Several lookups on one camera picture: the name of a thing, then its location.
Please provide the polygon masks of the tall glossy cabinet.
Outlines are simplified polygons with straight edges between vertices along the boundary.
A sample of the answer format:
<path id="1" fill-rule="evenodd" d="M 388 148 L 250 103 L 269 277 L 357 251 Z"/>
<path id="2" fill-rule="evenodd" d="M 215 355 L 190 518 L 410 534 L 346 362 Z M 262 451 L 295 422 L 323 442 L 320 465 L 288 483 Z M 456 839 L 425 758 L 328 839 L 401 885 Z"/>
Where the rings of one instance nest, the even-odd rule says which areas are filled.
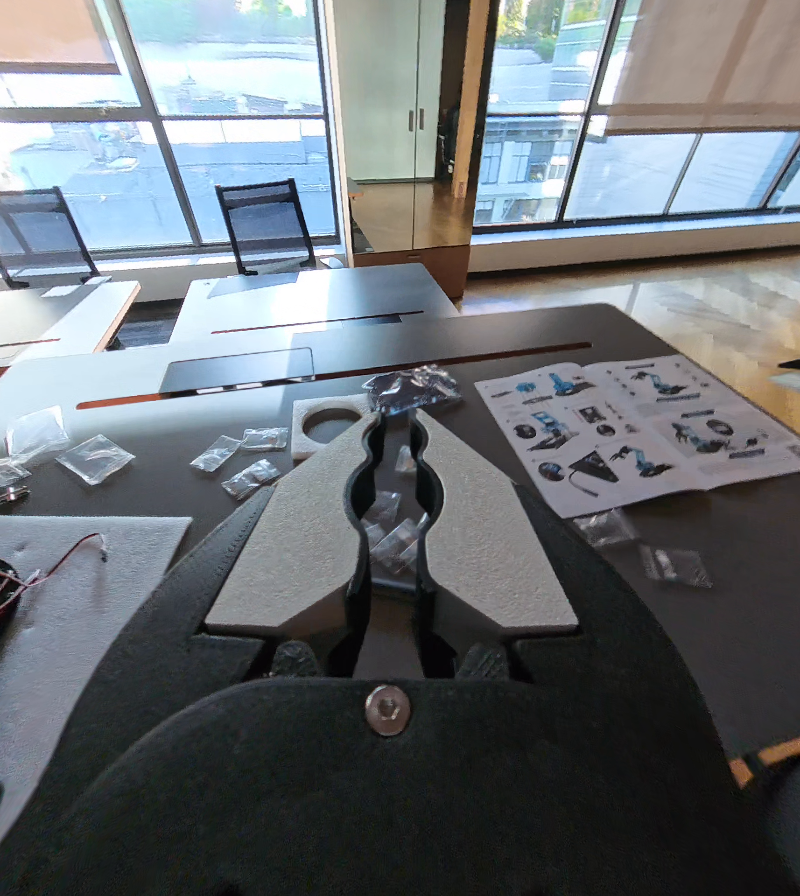
<path id="1" fill-rule="evenodd" d="M 326 3 L 349 261 L 420 263 L 452 300 L 473 229 L 453 186 L 471 6 Z"/>

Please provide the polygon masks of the grey foam sheet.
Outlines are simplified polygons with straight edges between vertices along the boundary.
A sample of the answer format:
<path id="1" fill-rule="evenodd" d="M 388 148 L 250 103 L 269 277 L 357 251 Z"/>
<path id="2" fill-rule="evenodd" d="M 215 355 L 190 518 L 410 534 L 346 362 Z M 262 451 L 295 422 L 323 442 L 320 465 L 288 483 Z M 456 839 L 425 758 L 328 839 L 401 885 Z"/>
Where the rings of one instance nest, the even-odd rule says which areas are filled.
<path id="1" fill-rule="evenodd" d="M 0 640 L 0 842 L 24 810 L 62 730 L 126 622 L 160 583 L 191 517 L 0 515 L 0 559 L 22 579 L 47 573 L 91 533 L 48 581 L 29 589 Z"/>

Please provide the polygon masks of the scattered small parts bags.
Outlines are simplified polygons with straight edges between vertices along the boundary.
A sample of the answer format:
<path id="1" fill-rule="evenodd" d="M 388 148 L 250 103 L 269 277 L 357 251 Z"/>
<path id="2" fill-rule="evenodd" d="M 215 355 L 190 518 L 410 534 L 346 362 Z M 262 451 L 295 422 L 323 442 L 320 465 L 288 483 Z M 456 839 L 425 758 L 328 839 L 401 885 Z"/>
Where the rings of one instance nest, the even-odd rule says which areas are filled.
<path id="1" fill-rule="evenodd" d="M 245 431 L 242 440 L 221 435 L 190 465 L 200 472 L 214 473 L 236 454 L 282 450 L 286 447 L 287 435 L 286 427 L 249 429 Z M 273 485 L 279 477 L 280 472 L 275 465 L 267 458 L 260 458 L 225 480 L 222 486 L 232 498 L 240 501 L 260 487 Z M 417 531 L 427 519 L 424 514 L 419 521 L 399 521 L 401 502 L 400 493 L 377 490 L 374 502 L 362 516 L 373 561 L 392 574 L 415 571 Z M 571 523 L 586 542 L 597 549 L 637 544 L 645 575 L 651 580 L 697 588 L 712 586 L 708 570 L 697 552 L 643 543 L 622 509 L 587 514 L 575 518 Z"/>

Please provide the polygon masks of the beige window blind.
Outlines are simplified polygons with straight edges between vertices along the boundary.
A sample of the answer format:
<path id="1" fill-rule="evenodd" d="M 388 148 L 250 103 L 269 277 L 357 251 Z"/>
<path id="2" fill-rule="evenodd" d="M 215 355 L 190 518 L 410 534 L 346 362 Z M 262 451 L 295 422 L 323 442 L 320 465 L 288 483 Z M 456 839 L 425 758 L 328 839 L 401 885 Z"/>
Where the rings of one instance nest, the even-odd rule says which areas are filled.
<path id="1" fill-rule="evenodd" d="M 0 74 L 118 74 L 92 1 L 0 1 Z"/>
<path id="2" fill-rule="evenodd" d="M 799 132 L 800 1 L 642 2 L 608 136 Z"/>

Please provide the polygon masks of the large window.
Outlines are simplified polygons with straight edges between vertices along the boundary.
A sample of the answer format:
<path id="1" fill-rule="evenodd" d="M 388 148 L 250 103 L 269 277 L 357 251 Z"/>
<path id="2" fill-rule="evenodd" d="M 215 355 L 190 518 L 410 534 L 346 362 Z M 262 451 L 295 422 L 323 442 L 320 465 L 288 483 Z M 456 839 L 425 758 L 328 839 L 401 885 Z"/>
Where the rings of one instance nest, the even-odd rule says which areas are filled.
<path id="1" fill-rule="evenodd" d="M 800 213 L 800 131 L 605 133 L 642 2 L 498 3 L 477 229 Z"/>
<path id="2" fill-rule="evenodd" d="M 216 185 L 293 178 L 339 245 L 317 2 L 92 1 L 118 74 L 0 74 L 0 191 L 59 186 L 97 257 L 225 252 Z"/>

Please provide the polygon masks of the grey desk with slot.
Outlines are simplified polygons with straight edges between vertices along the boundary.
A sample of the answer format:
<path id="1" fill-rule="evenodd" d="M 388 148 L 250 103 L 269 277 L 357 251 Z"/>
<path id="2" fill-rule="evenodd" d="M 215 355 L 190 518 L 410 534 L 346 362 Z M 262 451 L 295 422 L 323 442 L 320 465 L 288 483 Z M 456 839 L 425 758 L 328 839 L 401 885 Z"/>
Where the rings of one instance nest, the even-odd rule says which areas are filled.
<path id="1" fill-rule="evenodd" d="M 459 316 L 419 263 L 195 280 L 170 334 L 177 349 L 290 349 L 306 334 L 368 335 L 390 322 Z"/>

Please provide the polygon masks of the white desk with orange edge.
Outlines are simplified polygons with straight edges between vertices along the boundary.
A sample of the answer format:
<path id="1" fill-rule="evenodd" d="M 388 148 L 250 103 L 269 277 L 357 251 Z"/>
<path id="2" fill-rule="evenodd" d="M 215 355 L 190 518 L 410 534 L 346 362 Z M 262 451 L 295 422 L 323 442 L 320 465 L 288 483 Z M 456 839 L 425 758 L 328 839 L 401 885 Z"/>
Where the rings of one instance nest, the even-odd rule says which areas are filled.
<path id="1" fill-rule="evenodd" d="M 0 375 L 13 364 L 103 351 L 140 292 L 136 280 L 0 291 Z"/>

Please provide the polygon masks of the printed instruction manual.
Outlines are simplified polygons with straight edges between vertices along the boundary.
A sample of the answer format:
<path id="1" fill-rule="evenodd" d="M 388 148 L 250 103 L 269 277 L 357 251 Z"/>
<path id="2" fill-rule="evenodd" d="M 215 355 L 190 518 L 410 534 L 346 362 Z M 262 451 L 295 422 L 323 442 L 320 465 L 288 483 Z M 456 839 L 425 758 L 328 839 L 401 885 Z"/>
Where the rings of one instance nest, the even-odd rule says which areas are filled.
<path id="1" fill-rule="evenodd" d="M 683 355 L 549 364 L 475 387 L 564 519 L 800 473 L 800 436 Z"/>

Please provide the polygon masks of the dark desk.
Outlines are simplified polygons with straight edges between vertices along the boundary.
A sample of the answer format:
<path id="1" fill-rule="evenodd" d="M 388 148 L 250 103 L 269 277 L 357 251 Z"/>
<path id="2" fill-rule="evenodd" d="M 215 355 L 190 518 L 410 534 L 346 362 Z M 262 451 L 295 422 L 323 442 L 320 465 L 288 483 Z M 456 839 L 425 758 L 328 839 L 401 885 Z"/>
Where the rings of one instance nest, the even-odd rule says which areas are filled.
<path id="1" fill-rule="evenodd" d="M 535 492 L 477 382 L 676 353 L 712 370 L 599 304 L 22 360 L 0 378 L 0 455 L 11 422 L 59 406 L 76 442 L 102 434 L 136 459 L 97 487 L 40 465 L 14 513 L 191 517 L 183 555 L 237 508 L 189 462 L 219 435 L 290 423 L 294 400 L 357 393 L 372 375 L 437 363 L 463 399 L 428 411 Z M 629 514 L 649 544 L 696 551 L 708 568 L 712 587 L 689 588 L 647 579 L 633 548 L 609 553 L 685 659 L 727 756 L 800 737 L 800 474 L 661 497 Z"/>

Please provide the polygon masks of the white foam block with hole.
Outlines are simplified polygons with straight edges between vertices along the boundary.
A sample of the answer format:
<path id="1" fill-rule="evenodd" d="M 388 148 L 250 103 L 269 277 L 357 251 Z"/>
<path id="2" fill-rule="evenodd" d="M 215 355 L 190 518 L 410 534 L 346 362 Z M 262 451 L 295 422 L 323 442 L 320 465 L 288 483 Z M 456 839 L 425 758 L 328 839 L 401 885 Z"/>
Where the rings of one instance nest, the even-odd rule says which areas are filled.
<path id="1" fill-rule="evenodd" d="M 314 432 L 320 424 L 344 422 L 344 428 L 349 428 L 370 412 L 371 403 L 366 393 L 295 400 L 291 428 L 293 461 L 300 463 L 310 458 L 339 434 L 335 431 L 332 438 L 321 441 Z"/>

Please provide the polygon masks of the black mesh chair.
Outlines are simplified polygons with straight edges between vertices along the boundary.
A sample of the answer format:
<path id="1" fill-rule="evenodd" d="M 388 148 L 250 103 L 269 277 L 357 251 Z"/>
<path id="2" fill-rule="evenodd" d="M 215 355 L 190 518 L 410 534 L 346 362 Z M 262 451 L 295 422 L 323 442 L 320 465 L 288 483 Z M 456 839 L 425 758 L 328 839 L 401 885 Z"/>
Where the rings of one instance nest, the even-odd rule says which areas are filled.
<path id="1" fill-rule="evenodd" d="M 216 185 L 238 274 L 298 273 L 316 269 L 316 255 L 291 177 L 253 185 Z"/>
<path id="2" fill-rule="evenodd" d="M 13 290 L 100 276 L 59 186 L 0 191 L 0 274 Z"/>

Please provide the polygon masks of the dark plastic bag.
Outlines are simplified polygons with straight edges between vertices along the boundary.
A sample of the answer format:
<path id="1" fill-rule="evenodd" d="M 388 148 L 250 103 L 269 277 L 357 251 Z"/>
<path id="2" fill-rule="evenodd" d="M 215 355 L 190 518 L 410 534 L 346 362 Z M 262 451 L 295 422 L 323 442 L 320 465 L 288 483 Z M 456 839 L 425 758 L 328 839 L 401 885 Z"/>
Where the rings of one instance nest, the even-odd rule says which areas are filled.
<path id="1" fill-rule="evenodd" d="M 450 372 L 437 364 L 372 376 L 362 385 L 372 410 L 394 417 L 412 409 L 462 400 Z"/>

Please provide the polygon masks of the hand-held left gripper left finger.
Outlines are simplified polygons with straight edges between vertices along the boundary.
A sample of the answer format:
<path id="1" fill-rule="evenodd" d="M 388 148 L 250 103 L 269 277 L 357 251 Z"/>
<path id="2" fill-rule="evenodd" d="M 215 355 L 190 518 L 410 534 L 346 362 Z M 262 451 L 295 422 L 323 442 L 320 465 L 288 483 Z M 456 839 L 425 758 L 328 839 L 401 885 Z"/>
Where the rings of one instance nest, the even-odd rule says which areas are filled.
<path id="1" fill-rule="evenodd" d="M 370 412 L 278 480 L 209 610 L 208 633 L 308 644 L 351 674 L 371 618 L 370 543 L 381 414 Z"/>

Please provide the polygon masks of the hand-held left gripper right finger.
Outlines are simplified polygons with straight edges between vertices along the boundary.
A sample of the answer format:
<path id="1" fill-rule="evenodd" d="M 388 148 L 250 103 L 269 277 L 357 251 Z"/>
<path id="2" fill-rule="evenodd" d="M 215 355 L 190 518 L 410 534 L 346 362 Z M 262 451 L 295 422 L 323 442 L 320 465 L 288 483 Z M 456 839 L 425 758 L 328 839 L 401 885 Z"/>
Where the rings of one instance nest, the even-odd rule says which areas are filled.
<path id="1" fill-rule="evenodd" d="M 516 483 L 423 410 L 410 414 L 415 638 L 426 676 L 453 676 L 474 645 L 569 636 L 578 618 Z"/>

